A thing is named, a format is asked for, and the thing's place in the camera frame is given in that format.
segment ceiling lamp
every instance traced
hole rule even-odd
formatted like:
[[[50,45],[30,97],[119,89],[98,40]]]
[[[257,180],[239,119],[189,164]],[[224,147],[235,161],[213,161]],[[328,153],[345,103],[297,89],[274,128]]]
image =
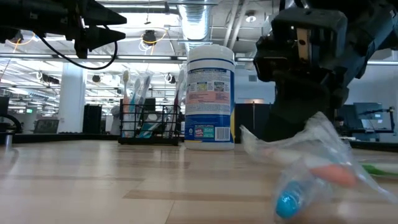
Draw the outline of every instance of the ceiling lamp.
[[[50,75],[46,75],[46,74],[43,74],[43,73],[42,73],[41,80],[43,82],[45,82],[45,83],[48,83],[48,84],[50,84],[50,83],[55,84],[55,85],[59,85],[60,84],[60,80],[59,79],[53,78]]]
[[[99,75],[93,75],[93,82],[99,83],[101,81],[101,77]]]
[[[142,40],[148,46],[156,45],[155,31],[145,30],[145,34],[142,36]]]
[[[248,12],[246,12],[246,22],[254,22],[257,20],[256,18],[256,12],[253,10],[250,10]]]

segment toothbrush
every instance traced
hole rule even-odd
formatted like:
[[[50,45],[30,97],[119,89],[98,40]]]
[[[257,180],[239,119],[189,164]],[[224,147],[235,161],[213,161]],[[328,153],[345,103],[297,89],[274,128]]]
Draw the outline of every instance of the toothbrush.
[[[171,123],[167,124],[167,127],[166,127],[166,131],[168,131],[168,132],[166,132],[167,134],[165,136],[167,136],[168,138],[172,138],[173,137],[175,124],[177,122],[177,116],[180,113],[180,110],[178,109],[178,106],[180,106],[180,104],[181,104],[181,101],[180,101],[179,98],[180,98],[180,95],[182,95],[181,87],[182,87],[182,84],[185,83],[184,82],[184,78],[185,78],[185,71],[181,70],[180,75],[178,76],[177,92],[176,92],[175,98],[174,98],[172,120],[171,120]]]
[[[150,85],[150,81],[152,80],[152,75],[148,75],[145,80],[144,80],[144,85],[142,86],[140,93],[139,93],[139,99],[137,100],[137,105],[143,105],[145,103],[145,99],[147,96],[147,91]],[[139,120],[141,117],[141,111],[143,110],[143,106],[139,106],[136,108],[136,121]]]
[[[123,104],[126,105],[129,103],[129,96],[127,95],[127,83],[130,80],[130,72],[128,70],[123,72],[123,82],[124,82],[124,96],[123,96]],[[123,113],[128,113],[129,112],[129,107],[128,106],[123,106]],[[124,115],[123,119],[126,119],[128,116],[127,114]]]
[[[129,109],[128,109],[128,113],[133,113],[135,110],[135,106],[134,103],[136,102],[136,95],[139,91],[139,88],[141,86],[141,81],[139,78],[137,78],[135,84],[134,84],[134,93],[132,94],[132,97],[130,99],[130,105],[129,105]],[[127,121],[132,121],[132,122],[128,122],[127,126],[128,126],[128,130],[132,130],[134,129],[134,123],[136,121],[136,117],[134,116],[134,114],[127,114]],[[129,131],[126,134],[127,138],[131,138],[134,136],[134,131]]]

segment product label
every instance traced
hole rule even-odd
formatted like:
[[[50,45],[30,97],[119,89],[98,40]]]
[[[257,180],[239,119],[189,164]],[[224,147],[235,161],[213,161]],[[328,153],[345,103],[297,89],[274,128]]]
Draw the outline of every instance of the product label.
[[[188,72],[185,140],[233,142],[233,72],[198,68]]]

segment green object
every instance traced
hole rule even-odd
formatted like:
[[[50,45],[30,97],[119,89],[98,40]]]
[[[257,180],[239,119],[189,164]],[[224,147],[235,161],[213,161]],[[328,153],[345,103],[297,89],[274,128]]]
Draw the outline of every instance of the green object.
[[[388,175],[388,176],[398,177],[398,174],[380,170],[380,169],[376,168],[376,167],[373,166],[373,165],[362,164],[362,166],[363,166],[363,168],[366,170],[366,172],[368,172],[368,173],[371,174],[371,175]]]

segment wooden tabletop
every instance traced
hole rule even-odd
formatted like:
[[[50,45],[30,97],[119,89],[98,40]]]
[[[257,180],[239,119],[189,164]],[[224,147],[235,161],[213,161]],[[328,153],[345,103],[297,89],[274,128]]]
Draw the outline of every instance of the wooden tabletop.
[[[208,152],[115,141],[20,144],[0,151],[0,217],[2,224],[273,223],[279,174],[241,145]],[[398,195],[398,180],[378,181]],[[292,223],[396,224],[398,206],[364,187],[337,190]]]

